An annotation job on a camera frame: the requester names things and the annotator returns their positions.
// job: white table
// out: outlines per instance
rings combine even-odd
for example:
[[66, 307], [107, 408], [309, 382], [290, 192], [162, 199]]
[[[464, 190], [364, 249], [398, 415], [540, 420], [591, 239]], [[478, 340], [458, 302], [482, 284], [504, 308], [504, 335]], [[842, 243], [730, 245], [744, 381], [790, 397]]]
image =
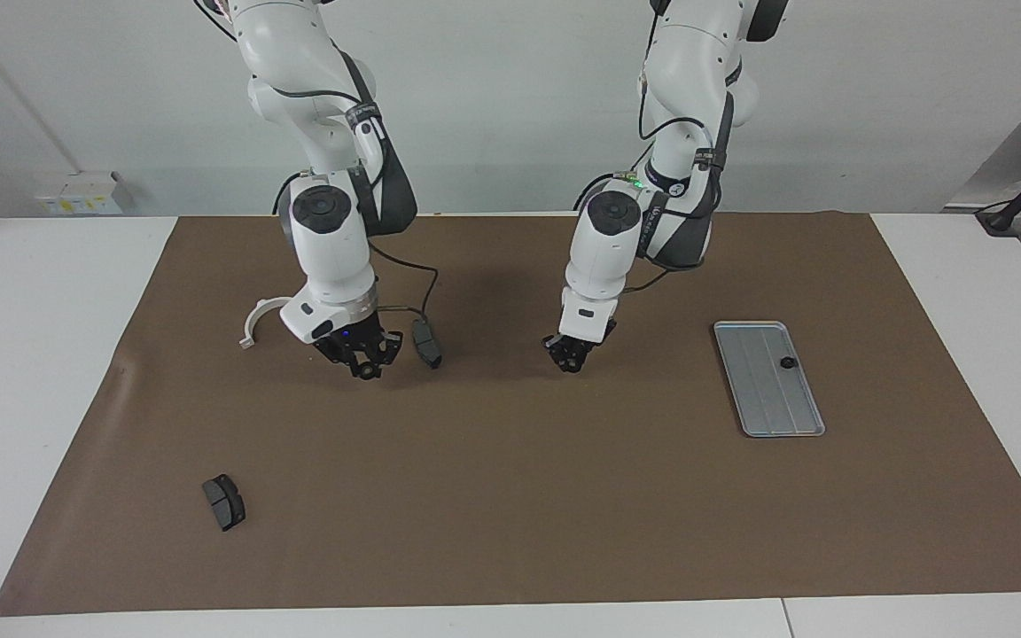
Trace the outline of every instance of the white table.
[[[1021, 246], [961, 215], [878, 229], [1021, 473]], [[0, 220], [0, 585], [174, 218]], [[1021, 635], [1021, 594], [0, 619], [0, 635]]]

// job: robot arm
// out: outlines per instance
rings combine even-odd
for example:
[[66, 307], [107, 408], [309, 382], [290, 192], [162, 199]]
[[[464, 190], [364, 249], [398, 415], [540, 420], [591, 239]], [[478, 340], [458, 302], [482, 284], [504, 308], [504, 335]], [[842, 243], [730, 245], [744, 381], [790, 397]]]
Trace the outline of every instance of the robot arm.
[[742, 73], [740, 43], [773, 36], [785, 5], [652, 0], [658, 18], [641, 73], [641, 120], [662, 124], [648, 161], [614, 174], [580, 210], [558, 334], [542, 340], [563, 372], [580, 372], [613, 332], [633, 259], [671, 272], [701, 264], [722, 198], [730, 129], [748, 119], [758, 100]]
[[231, 0], [232, 23], [252, 78], [251, 104], [301, 145], [309, 170], [288, 185], [289, 226], [306, 283], [281, 308], [297, 339], [362, 380], [380, 377], [400, 349], [381, 328], [368, 239], [399, 233], [417, 202], [394, 153], [373, 76], [330, 39], [318, 4]]

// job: white plastic clip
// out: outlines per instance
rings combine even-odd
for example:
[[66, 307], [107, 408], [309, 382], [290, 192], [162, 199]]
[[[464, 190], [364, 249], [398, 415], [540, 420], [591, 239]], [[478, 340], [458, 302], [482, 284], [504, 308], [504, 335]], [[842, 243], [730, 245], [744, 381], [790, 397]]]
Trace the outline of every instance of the white plastic clip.
[[243, 325], [243, 339], [239, 341], [239, 345], [243, 346], [243, 350], [254, 345], [254, 327], [255, 324], [258, 324], [258, 320], [261, 320], [262, 315], [271, 310], [276, 310], [276, 308], [286, 305], [289, 301], [291, 301], [291, 298], [288, 298], [288, 296], [258, 300], [258, 303], [254, 306], [254, 310], [251, 310], [251, 313], [246, 315], [246, 324]]

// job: metal tray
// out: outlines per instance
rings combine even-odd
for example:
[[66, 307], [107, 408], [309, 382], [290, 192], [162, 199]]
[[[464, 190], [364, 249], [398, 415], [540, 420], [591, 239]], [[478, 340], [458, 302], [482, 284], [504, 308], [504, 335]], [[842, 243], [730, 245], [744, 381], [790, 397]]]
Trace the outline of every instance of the metal tray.
[[786, 326], [720, 322], [715, 333], [744, 433], [767, 439], [826, 433]]

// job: white wall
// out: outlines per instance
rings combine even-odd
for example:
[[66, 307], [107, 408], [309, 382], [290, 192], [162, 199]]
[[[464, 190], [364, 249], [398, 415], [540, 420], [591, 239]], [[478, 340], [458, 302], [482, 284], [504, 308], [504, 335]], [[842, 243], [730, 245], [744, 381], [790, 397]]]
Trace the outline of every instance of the white wall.
[[[340, 0], [325, 15], [373, 66], [423, 210], [569, 206], [640, 152], [644, 0]], [[733, 137], [730, 210], [938, 210], [1021, 120], [1021, 1], [791, 0], [746, 57], [763, 103]], [[263, 212], [304, 163], [187, 0], [0, 0], [0, 67], [144, 214]], [[29, 213], [32, 174], [63, 162], [4, 111], [0, 96], [0, 214]]]

